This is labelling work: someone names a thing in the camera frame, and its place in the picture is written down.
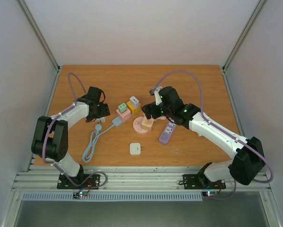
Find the white 66W charger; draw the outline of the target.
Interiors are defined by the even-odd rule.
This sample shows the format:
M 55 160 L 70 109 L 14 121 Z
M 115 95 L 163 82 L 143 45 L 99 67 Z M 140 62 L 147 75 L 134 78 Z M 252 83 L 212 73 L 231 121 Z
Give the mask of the white 66W charger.
M 130 97 L 129 100 L 130 100 L 130 104 L 131 104 L 135 109 L 139 108 L 140 103 L 139 103 L 139 100 L 138 100 L 135 96 Z

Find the green charger plug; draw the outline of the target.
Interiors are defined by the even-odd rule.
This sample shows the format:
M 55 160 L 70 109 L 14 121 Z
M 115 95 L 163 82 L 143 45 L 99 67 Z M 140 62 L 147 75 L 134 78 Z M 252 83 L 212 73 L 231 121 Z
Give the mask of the green charger plug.
M 127 105 L 125 103 L 122 103 L 118 106 L 118 111 L 122 114 L 127 110 Z

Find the beige cube socket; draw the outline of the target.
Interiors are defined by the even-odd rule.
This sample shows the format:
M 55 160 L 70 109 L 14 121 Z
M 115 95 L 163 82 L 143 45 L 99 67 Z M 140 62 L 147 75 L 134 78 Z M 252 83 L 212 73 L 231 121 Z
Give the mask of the beige cube socket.
M 154 124 L 154 119 L 147 119 L 145 116 L 141 122 L 141 129 L 145 131 L 151 131 Z

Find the pink cube socket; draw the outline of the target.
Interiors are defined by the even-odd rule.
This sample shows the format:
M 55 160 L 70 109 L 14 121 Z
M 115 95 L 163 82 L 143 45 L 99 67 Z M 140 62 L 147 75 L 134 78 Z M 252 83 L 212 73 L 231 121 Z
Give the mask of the pink cube socket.
M 121 119 L 122 122 L 127 121 L 128 119 L 131 118 L 131 111 L 127 109 L 123 113 L 119 111 L 119 109 L 116 110 L 117 116 Z

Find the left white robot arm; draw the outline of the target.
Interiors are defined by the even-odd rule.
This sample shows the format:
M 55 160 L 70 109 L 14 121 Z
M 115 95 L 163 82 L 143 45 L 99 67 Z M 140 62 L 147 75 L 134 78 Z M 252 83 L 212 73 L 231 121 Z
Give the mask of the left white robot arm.
M 55 166 L 74 188 L 81 188 L 87 179 L 83 167 L 68 152 L 68 131 L 84 118 L 92 122 L 110 115 L 101 96 L 105 96 L 101 89 L 90 87 L 70 107 L 53 116 L 41 116 L 36 123 L 31 152 Z

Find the white cube socket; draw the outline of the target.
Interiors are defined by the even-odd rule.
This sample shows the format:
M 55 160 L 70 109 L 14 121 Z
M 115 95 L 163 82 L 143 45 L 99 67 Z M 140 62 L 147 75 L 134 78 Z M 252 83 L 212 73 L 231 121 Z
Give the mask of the white cube socket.
M 95 120 L 97 123 L 103 123 L 106 122 L 106 117 L 96 118 Z

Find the yellow cube socket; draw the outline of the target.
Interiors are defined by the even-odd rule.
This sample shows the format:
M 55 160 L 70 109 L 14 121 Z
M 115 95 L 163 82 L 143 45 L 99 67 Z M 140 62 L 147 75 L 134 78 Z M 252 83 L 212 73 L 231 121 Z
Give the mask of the yellow cube socket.
M 127 108 L 130 110 L 132 115 L 137 114 L 141 110 L 141 105 L 139 104 L 138 107 L 134 107 L 130 101 L 126 102 Z

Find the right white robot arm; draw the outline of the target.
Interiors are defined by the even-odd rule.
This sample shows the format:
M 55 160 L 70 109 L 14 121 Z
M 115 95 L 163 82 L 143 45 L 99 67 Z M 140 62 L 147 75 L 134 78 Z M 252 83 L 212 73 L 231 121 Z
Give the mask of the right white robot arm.
M 265 166 L 261 141 L 235 134 L 209 118 L 194 104 L 184 104 L 173 87 L 157 87 L 152 93 L 155 101 L 142 106 L 147 119 L 166 117 L 171 123 L 203 136 L 230 158 L 220 163 L 209 162 L 198 172 L 201 186 L 210 187 L 219 180 L 233 179 L 242 185 L 249 185 Z

